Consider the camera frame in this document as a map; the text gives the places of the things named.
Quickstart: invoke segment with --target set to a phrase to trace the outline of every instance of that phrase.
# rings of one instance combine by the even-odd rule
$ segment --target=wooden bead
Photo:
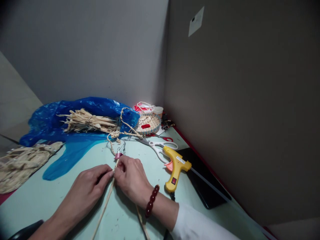
[[[156,196],[159,192],[159,185],[156,185],[152,191],[152,194],[150,196],[150,201],[148,202],[147,204],[147,208],[146,208],[146,214],[145,214],[145,217],[148,218],[150,215],[151,215],[151,211],[152,211],[152,208],[153,208],[153,203],[154,201],[156,200]]]

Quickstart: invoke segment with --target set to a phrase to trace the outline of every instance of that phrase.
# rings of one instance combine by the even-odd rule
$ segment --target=scissors
[[[162,136],[160,136],[160,135],[158,135],[158,134],[155,134],[155,133],[150,133],[150,134],[147,134],[146,136],[147,136],[147,137],[160,137],[160,138],[164,139],[164,140],[167,141],[167,142],[173,142],[173,139],[172,139],[172,138],[162,137]]]
[[[162,148],[164,148],[164,146],[167,146],[167,147],[172,148],[173,150],[177,150],[177,149],[178,149],[178,145],[177,145],[176,143],[174,143],[174,142],[152,142],[152,141],[148,141],[148,140],[145,140],[145,139],[136,139],[136,140],[137,140],[138,142],[141,142],[141,143],[147,145],[147,146],[152,147],[152,149],[156,152],[157,156],[159,157],[160,161],[163,162],[163,163],[168,163],[168,161],[165,161],[165,160],[160,156],[159,153],[161,153],[161,152],[162,152],[162,154],[164,154],[164,153],[163,153],[162,149],[157,148],[156,146],[160,146],[160,147],[162,147]]]

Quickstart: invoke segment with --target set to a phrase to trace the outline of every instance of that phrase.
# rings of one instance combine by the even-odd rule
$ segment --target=right hand
[[[142,208],[147,206],[153,187],[147,179],[140,159],[121,156],[114,170],[114,178],[131,201]]]

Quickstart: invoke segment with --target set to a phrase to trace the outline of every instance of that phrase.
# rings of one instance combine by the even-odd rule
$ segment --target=light blue table
[[[163,133],[162,136],[173,138],[173,141],[178,144],[179,149],[188,147],[186,142],[173,128]],[[170,175],[165,171],[165,166],[158,159],[153,149],[135,141],[134,138],[131,138],[131,140],[127,139],[127,137],[122,139],[126,141],[126,155],[139,158],[143,163],[150,183],[153,186],[159,184],[161,186],[160,192],[169,197],[164,190],[164,183],[168,181]],[[163,141],[157,137],[149,139],[155,142]],[[42,180],[44,171],[63,154],[64,150],[65,148],[62,147],[55,156],[49,159],[48,163],[33,174],[24,185],[0,206],[0,228],[5,238],[9,238],[15,232],[40,219],[47,220],[55,212],[81,171],[105,163],[109,164],[112,168],[115,166],[110,145],[107,142],[100,143],[92,147],[64,176],[54,181]],[[104,205],[107,191],[94,210],[66,239],[91,239],[101,214],[101,206]],[[175,196],[177,202],[189,204],[231,231],[240,239],[267,239],[256,227],[247,223],[229,204],[223,204],[214,209],[207,210],[185,173],[181,173],[180,175]],[[147,229],[152,240],[163,239],[165,228],[156,218],[150,218],[147,223]],[[95,239],[144,239],[135,205],[127,199],[120,189],[115,188],[112,192]]]

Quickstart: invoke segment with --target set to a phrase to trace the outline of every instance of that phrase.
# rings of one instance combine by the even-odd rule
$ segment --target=woven basket
[[[149,128],[142,129],[142,125],[150,124]],[[156,114],[141,113],[138,124],[134,128],[139,134],[146,135],[157,132],[161,126],[161,118]]]

